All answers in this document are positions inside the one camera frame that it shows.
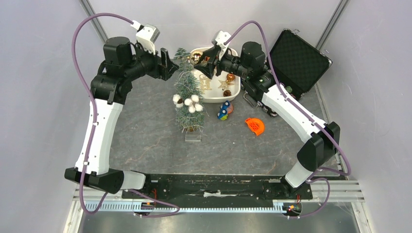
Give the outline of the clear battery box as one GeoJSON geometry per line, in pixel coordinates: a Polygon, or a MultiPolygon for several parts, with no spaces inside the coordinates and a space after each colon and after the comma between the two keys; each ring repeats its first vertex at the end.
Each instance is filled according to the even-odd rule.
{"type": "Polygon", "coordinates": [[[189,133],[185,135],[186,142],[201,142],[202,136],[197,133],[189,133]]]}

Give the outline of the orange shiny bauble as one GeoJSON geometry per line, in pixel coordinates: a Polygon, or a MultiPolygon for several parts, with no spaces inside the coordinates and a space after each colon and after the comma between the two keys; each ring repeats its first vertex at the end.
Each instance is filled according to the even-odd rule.
{"type": "Polygon", "coordinates": [[[228,82],[234,81],[235,78],[236,78],[236,76],[235,76],[234,74],[231,74],[231,73],[228,73],[227,76],[226,76],[226,80],[227,80],[228,82]]]}

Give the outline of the black poker chip case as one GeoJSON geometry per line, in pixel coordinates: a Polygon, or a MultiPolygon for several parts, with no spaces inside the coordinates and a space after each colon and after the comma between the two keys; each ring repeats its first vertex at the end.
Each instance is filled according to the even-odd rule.
{"type": "MultiPolygon", "coordinates": [[[[278,81],[294,99],[309,92],[332,65],[332,61],[295,32],[284,29],[270,50],[278,81]]],[[[256,75],[242,79],[243,98],[256,108],[261,107],[271,117],[277,113],[262,102],[263,93],[276,85],[269,61],[256,75]]]]}

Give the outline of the gold star topper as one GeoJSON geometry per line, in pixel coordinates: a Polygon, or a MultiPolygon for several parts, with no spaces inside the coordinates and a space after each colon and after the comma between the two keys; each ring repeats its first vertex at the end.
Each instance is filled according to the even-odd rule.
{"type": "Polygon", "coordinates": [[[227,90],[230,86],[234,85],[234,83],[232,81],[228,81],[228,80],[219,80],[219,87],[221,90],[225,91],[227,90]]]}

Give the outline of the orange round toy disc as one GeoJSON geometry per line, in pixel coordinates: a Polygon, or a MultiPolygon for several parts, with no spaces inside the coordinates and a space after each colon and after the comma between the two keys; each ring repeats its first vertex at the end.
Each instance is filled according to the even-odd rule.
{"type": "Polygon", "coordinates": [[[227,108],[226,108],[227,114],[232,113],[232,112],[233,112],[233,109],[234,109],[233,104],[229,104],[229,105],[227,106],[227,108]]]}

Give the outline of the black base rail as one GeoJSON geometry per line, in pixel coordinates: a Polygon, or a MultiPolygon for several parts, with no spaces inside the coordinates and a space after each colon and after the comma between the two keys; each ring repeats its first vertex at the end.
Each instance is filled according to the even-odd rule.
{"type": "Polygon", "coordinates": [[[289,188],[280,176],[149,174],[140,193],[180,208],[271,207],[274,200],[311,200],[309,184],[289,188]]]}

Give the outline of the orange semicircle plastic piece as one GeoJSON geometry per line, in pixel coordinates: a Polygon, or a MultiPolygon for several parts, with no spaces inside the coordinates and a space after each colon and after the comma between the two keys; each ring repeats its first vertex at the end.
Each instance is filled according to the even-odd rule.
{"type": "Polygon", "coordinates": [[[265,125],[262,120],[258,118],[247,118],[245,120],[248,128],[255,133],[256,136],[261,135],[265,131],[265,125]]]}

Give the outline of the brown pine cone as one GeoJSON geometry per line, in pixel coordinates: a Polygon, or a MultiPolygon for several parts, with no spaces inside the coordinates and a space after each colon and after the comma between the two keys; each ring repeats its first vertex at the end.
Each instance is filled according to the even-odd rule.
{"type": "Polygon", "coordinates": [[[230,97],[230,96],[232,96],[232,93],[231,93],[230,90],[225,90],[225,91],[223,91],[223,96],[224,97],[230,97]]]}

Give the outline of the silver gold bauble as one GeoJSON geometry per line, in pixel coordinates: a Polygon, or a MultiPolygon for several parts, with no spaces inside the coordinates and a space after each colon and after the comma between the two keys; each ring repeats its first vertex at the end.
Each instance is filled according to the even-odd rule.
{"type": "Polygon", "coordinates": [[[189,62],[194,66],[199,63],[200,58],[202,57],[203,52],[202,51],[193,51],[189,55],[189,62]]]}

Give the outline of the gold merry christmas sign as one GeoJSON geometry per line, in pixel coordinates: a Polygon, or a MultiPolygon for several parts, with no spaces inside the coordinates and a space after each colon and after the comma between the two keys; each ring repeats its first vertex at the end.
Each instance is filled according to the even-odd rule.
{"type": "Polygon", "coordinates": [[[205,91],[212,90],[210,83],[211,83],[210,78],[208,78],[204,74],[199,75],[199,89],[201,90],[202,93],[204,93],[205,91]]]}

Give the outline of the white cotton boll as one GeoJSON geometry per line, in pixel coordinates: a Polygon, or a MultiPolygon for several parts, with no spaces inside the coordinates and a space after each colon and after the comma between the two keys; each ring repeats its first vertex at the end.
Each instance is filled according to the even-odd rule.
{"type": "Polygon", "coordinates": [[[184,101],[178,94],[173,95],[172,101],[176,108],[182,108],[184,106],[184,101]]]}
{"type": "Polygon", "coordinates": [[[184,104],[188,107],[188,112],[191,114],[202,112],[204,109],[200,104],[200,97],[198,95],[191,95],[190,98],[184,100],[184,104]]]}

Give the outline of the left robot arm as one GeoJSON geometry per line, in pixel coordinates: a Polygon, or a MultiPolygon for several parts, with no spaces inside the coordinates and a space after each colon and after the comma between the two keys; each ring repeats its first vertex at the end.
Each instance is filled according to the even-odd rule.
{"type": "Polygon", "coordinates": [[[103,46],[104,60],[90,84],[86,137],[74,167],[65,170],[65,179],[107,193],[134,189],[140,198],[151,195],[153,186],[144,173],[110,168],[109,154],[120,113],[132,90],[132,82],[143,76],[168,80],[179,66],[168,50],[150,53],[143,44],[126,37],[112,37],[103,46]]]}

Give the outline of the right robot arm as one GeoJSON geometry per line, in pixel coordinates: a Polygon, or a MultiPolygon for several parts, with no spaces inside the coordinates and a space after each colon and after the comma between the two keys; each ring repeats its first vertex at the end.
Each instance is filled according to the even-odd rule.
{"type": "Polygon", "coordinates": [[[239,77],[247,94],[282,117],[300,137],[304,145],[297,153],[297,162],[281,179],[283,196],[295,197],[302,184],[309,182],[327,160],[340,152],[339,125],[324,122],[287,92],[269,66],[261,44],[244,43],[239,56],[234,56],[228,46],[217,44],[191,51],[189,62],[209,79],[229,74],[239,77]]]}

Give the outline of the white plastic tray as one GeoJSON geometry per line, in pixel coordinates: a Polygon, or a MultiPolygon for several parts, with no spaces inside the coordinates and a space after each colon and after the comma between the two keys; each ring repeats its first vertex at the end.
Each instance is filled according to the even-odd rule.
{"type": "Polygon", "coordinates": [[[215,47],[193,49],[189,61],[200,62],[191,72],[198,81],[204,103],[222,103],[232,101],[240,93],[240,77],[219,68],[219,55],[222,50],[215,47]]]}

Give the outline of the small frosted christmas tree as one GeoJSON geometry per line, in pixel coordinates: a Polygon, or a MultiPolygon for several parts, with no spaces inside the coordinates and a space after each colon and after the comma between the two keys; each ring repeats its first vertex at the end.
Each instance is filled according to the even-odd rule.
{"type": "MultiPolygon", "coordinates": [[[[199,80],[194,75],[193,65],[189,62],[189,52],[184,48],[178,48],[174,55],[175,61],[178,62],[178,77],[175,83],[175,94],[181,96],[183,101],[190,98],[191,95],[200,97],[200,104],[203,106],[203,95],[199,89],[199,80]]],[[[179,127],[186,132],[194,132],[203,128],[205,122],[204,109],[202,112],[193,114],[188,112],[188,107],[176,108],[176,121],[179,127]]]]}

